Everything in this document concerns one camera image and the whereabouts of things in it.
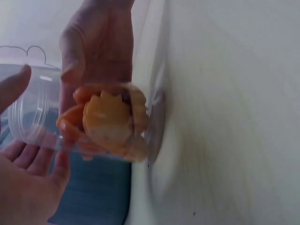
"white surface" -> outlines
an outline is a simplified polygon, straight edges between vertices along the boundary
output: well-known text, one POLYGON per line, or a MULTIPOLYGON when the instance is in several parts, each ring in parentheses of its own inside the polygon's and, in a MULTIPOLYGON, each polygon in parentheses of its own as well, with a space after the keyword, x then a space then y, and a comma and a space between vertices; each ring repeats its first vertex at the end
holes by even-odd
MULTIPOLYGON (((79 3, 31 0, 47 10, 29 16, 22 2, 1 1, 0 42, 41 45, 59 65, 79 3)), ((134 81, 166 63, 168 119, 157 162, 134 165, 127 224, 300 224, 299 1, 152 0, 140 20, 134 81)))

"orange food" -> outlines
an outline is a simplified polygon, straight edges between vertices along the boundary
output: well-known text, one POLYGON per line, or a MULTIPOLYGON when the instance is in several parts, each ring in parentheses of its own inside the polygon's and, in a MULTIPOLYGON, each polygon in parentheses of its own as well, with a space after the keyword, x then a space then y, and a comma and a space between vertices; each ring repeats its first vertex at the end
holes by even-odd
POLYGON ((114 94, 120 94, 125 89, 126 88, 124 86, 117 84, 91 84, 78 88, 73 93, 73 98, 77 104, 85 104, 93 95, 99 96, 103 90, 114 94))
POLYGON ((63 135, 65 135, 68 138, 71 138, 74 141, 77 141, 78 139, 85 136, 84 132, 80 131, 73 124, 71 124, 65 119, 59 120, 58 127, 60 128, 63 135))
POLYGON ((128 88, 131 97, 132 117, 135 127, 135 135, 139 136, 149 126, 149 116, 146 114, 145 106, 146 97, 135 86, 130 85, 128 88))
POLYGON ((142 136, 137 136, 131 142, 130 152, 125 156, 128 161, 143 161, 148 154, 147 145, 145 139, 142 136))
POLYGON ((62 119, 68 121, 74 126, 81 126, 83 123, 83 110, 84 104, 75 105, 72 108, 65 111, 57 120, 56 126, 60 127, 60 121, 62 119))
POLYGON ((106 91, 92 96, 83 112, 83 127, 90 139, 100 146, 114 148, 123 144, 131 135, 130 108, 121 96, 106 91))
POLYGON ((137 87, 92 84, 78 88, 73 98, 78 105, 62 114, 56 125, 68 142, 77 143, 84 160, 106 151, 129 161, 147 157, 141 133, 149 126, 149 116, 146 97, 137 87))

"orange piece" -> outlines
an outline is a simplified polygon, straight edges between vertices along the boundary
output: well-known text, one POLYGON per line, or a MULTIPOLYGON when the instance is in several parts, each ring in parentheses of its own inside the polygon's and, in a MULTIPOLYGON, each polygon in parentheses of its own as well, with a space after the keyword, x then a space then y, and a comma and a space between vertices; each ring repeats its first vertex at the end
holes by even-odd
POLYGON ((64 118, 59 120, 59 124, 57 124, 57 126, 60 128, 63 135, 71 138, 75 142, 85 136, 83 132, 64 118))
POLYGON ((80 126, 83 122, 83 110, 84 104, 75 105, 72 108, 65 111, 59 118, 56 120, 56 126, 59 127, 60 121, 62 119, 68 121, 74 126, 80 126))
POLYGON ((132 105, 145 105, 146 97, 136 86, 129 84, 128 91, 131 96, 132 105))
POLYGON ((124 85, 98 83, 79 87, 73 93, 73 98, 77 104, 87 103, 93 95, 99 96, 101 91, 107 91, 114 94, 120 94, 126 90, 124 85))
POLYGON ((120 147, 131 135, 130 108, 121 96, 103 91, 92 96, 83 111, 83 128, 96 144, 108 150, 120 147))
POLYGON ((149 116, 146 114, 146 97, 137 87, 130 85, 128 91, 131 97, 132 117, 135 135, 139 136, 149 126, 149 116))
POLYGON ((125 159, 131 162, 142 162, 147 155, 148 149, 145 139, 139 135, 131 141, 130 152, 125 156, 125 159))

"plastic jar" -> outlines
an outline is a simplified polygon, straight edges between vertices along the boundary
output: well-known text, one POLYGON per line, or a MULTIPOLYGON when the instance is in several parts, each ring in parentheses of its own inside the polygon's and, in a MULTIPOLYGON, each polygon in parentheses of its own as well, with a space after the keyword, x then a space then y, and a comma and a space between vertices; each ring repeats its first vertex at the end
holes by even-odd
POLYGON ((154 112, 143 92, 130 83, 92 83, 79 87, 76 105, 59 116, 60 71, 31 67, 26 91, 5 112, 12 136, 43 148, 79 152, 84 159, 94 156, 143 161, 148 155, 145 132, 154 112))

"palm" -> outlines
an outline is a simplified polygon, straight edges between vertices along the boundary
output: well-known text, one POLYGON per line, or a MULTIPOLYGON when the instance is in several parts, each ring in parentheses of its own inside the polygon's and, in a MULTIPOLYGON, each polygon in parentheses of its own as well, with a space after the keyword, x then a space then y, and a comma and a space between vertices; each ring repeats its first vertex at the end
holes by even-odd
POLYGON ((129 82, 133 32, 129 9, 82 6, 60 38, 62 85, 60 112, 74 104, 73 91, 83 83, 129 82))
POLYGON ((130 13, 108 11, 84 40, 85 81, 131 81, 133 34, 130 13))
POLYGON ((51 149, 20 141, 13 141, 0 151, 0 171, 3 172, 0 173, 0 178, 9 178, 1 186, 1 190, 5 195, 12 196, 12 202, 8 206, 21 207, 17 212, 14 208, 6 209, 8 214, 15 215, 8 217, 10 224, 19 224, 21 219, 31 221, 32 224, 42 224, 55 213, 70 171, 67 155, 61 152, 49 175, 53 155, 54 151, 51 149))

